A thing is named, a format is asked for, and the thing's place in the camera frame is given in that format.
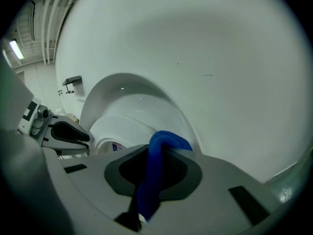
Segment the blue cloth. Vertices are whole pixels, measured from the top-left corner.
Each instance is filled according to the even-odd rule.
[[[159,207],[158,196],[164,180],[161,152],[163,147],[175,147],[192,151],[187,140],[172,132],[159,131],[153,134],[149,142],[145,179],[137,190],[138,212],[146,220],[149,220]]]

